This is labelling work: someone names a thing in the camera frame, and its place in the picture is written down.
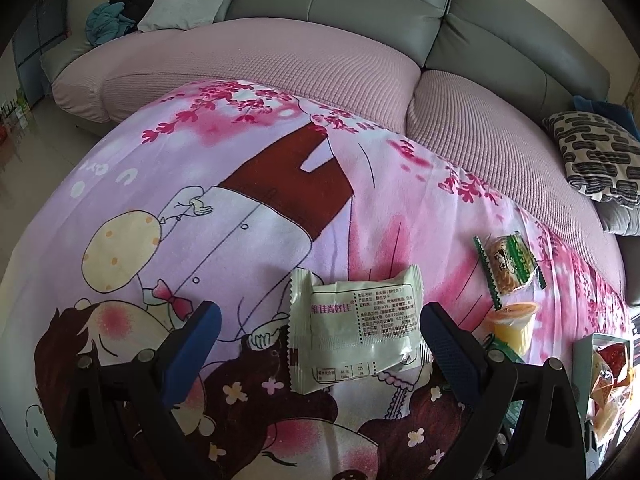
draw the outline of sofa backrest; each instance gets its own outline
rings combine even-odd
[[[570,109],[573,95],[600,100],[609,91],[606,69],[525,0],[228,0],[223,7],[216,21],[289,18],[371,38],[421,68],[481,84],[539,124]]]

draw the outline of box of snacks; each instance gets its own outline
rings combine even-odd
[[[573,354],[572,382],[580,420],[592,422],[602,446],[613,438],[631,398],[631,341],[596,333],[576,341]]]

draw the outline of box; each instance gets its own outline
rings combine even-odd
[[[612,343],[625,343],[629,357],[633,358],[631,341],[606,334],[591,334],[574,343],[574,361],[572,383],[578,404],[578,414],[584,424],[589,408],[589,395],[591,393],[591,368],[593,367],[593,347],[608,346]]]

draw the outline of silver bolt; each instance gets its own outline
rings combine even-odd
[[[89,366],[91,366],[92,362],[92,359],[88,355],[81,355],[78,359],[78,368],[86,370]]]
[[[501,363],[504,361],[504,354],[499,350],[489,350],[489,359],[494,363]]]
[[[156,352],[154,352],[153,349],[145,348],[144,350],[141,350],[140,352],[138,352],[138,355],[136,356],[136,358],[141,363],[148,363],[154,358],[155,355],[156,355]]]
[[[562,370],[562,361],[560,359],[550,357],[548,363],[554,370]]]

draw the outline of pink bow tie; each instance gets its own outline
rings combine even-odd
[[[154,287],[151,294],[154,298],[169,303],[180,321],[185,321],[193,312],[191,301],[185,300],[184,298],[176,298],[163,280],[158,280],[158,284]]]

